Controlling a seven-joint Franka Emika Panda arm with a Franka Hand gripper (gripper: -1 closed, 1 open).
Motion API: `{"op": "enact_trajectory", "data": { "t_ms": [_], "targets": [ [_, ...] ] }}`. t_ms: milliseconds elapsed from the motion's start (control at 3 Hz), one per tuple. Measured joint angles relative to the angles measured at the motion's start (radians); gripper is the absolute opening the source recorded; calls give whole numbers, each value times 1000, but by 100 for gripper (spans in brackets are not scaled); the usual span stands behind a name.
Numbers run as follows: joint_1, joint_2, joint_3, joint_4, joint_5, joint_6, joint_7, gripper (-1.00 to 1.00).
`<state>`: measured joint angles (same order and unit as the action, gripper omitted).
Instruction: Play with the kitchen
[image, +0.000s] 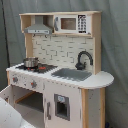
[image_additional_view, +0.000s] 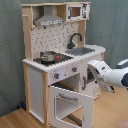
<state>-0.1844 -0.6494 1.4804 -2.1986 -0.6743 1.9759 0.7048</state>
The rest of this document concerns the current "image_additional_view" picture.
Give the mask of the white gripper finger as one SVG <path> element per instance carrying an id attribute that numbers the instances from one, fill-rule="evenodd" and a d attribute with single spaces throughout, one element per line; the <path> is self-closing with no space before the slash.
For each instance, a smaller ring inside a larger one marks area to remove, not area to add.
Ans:
<path id="1" fill-rule="evenodd" d="M 98 79 L 97 80 L 100 88 L 104 91 L 104 92 L 111 92 L 111 93 L 115 93 L 114 87 L 113 86 L 108 86 L 103 79 Z"/>

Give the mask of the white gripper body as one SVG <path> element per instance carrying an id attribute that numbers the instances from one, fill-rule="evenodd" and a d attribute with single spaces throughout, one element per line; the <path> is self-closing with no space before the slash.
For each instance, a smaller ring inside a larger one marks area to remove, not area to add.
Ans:
<path id="1" fill-rule="evenodd" d="M 88 68 L 98 82 L 103 82 L 105 73 L 110 70 L 110 67 L 104 61 L 98 60 L 89 61 Z"/>

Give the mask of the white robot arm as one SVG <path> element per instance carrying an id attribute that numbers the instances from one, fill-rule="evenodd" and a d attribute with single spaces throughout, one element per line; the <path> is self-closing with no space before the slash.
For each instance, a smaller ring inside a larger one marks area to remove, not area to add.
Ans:
<path id="1" fill-rule="evenodd" d="M 115 87 L 128 90 L 128 59 L 120 61 L 115 69 L 98 60 L 89 61 L 88 67 L 104 92 L 114 93 Z"/>

